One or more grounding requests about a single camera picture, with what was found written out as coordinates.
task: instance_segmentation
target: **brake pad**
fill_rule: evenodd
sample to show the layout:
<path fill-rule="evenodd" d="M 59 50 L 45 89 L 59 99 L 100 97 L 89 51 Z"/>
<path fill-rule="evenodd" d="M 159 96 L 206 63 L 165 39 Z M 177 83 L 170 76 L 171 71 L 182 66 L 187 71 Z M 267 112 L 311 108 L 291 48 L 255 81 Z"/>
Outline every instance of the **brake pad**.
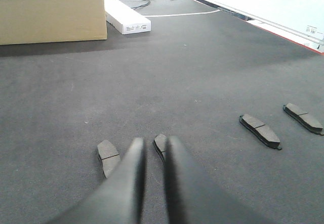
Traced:
<path fill-rule="evenodd" d="M 120 162 L 120 156 L 116 148 L 108 140 L 104 140 L 97 146 L 98 159 L 102 165 L 105 178 Z"/>
<path fill-rule="evenodd" d="M 159 134 L 157 137 L 155 137 L 153 146 L 161 160 L 164 162 L 167 150 L 167 137 L 164 134 Z"/>
<path fill-rule="evenodd" d="M 256 135 L 267 147 L 277 150 L 282 149 L 280 146 L 280 139 L 265 123 L 248 114 L 239 116 L 239 121 L 244 127 Z"/>
<path fill-rule="evenodd" d="M 301 125 L 303 125 L 310 132 L 315 134 L 324 135 L 322 124 L 311 114 L 300 109 L 298 106 L 288 103 L 283 106 L 283 110 L 296 119 Z"/>

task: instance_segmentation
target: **white cardboard box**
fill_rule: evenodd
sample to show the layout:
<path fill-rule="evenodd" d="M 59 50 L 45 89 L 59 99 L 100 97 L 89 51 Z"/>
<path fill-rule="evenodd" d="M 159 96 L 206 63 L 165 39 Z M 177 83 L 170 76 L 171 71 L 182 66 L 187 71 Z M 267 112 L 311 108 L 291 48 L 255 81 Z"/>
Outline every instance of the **white cardboard box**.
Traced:
<path fill-rule="evenodd" d="M 105 0 L 106 20 L 121 34 L 151 31 L 151 21 L 119 0 Z"/>

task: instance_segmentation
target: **gray carpet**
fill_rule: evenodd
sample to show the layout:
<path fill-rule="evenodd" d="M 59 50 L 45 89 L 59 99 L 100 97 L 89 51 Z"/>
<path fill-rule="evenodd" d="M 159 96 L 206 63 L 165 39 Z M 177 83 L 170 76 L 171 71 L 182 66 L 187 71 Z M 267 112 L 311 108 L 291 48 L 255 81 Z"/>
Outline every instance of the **gray carpet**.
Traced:
<path fill-rule="evenodd" d="M 190 12 L 211 10 L 181 2 Z M 150 20 L 142 34 L 107 25 L 106 41 L 0 47 L 0 222 L 62 213 L 103 180 L 99 142 L 110 140 L 123 157 L 141 136 L 142 223 L 168 223 L 151 145 L 164 133 L 179 136 L 215 184 L 261 215 L 322 223 L 323 138 L 282 106 L 295 103 L 324 123 L 323 57 L 223 12 Z M 243 113 L 268 124 L 283 150 L 240 125 Z"/>

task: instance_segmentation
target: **red trim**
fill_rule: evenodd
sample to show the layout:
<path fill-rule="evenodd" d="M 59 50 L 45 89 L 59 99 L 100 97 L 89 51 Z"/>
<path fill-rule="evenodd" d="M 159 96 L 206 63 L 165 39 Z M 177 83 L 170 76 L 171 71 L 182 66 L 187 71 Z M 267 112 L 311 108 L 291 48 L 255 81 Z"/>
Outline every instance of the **red trim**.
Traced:
<path fill-rule="evenodd" d="M 279 36 L 279 37 L 281 37 L 281 38 L 284 38 L 284 39 L 286 39 L 286 40 L 288 40 L 288 41 L 290 41 L 290 42 L 292 42 L 292 43 L 295 43 L 295 44 L 297 44 L 297 45 L 299 45 L 299 46 L 302 46 L 302 47 L 304 47 L 304 48 L 307 48 L 307 49 L 310 50 L 310 51 L 313 51 L 313 52 L 318 53 L 318 54 L 320 54 L 320 55 L 324 55 L 324 52 L 321 53 L 320 51 L 317 51 L 317 50 L 314 50 L 314 49 L 312 49 L 312 48 L 309 48 L 309 47 L 307 47 L 307 46 L 305 46 L 305 45 L 302 45 L 302 44 L 300 44 L 300 43 L 297 43 L 297 42 L 295 42 L 295 41 L 293 41 L 293 40 L 290 40 L 290 39 L 288 39 L 288 38 L 286 38 L 286 37 L 284 37 L 284 36 L 282 36 L 282 35 L 278 35 L 278 34 L 272 32 L 272 31 L 269 31 L 269 30 L 267 30 L 267 29 L 265 29 L 265 28 L 262 28 L 262 27 L 259 27 L 259 26 L 257 26 L 257 25 L 254 25 L 254 24 L 251 24 L 251 25 L 253 25 L 253 26 L 257 27 L 257 28 L 260 28 L 260 29 L 262 29 L 262 30 L 265 30 L 265 31 L 267 31 L 267 32 L 269 32 L 269 33 L 271 33 L 271 34 L 277 35 L 277 36 Z"/>

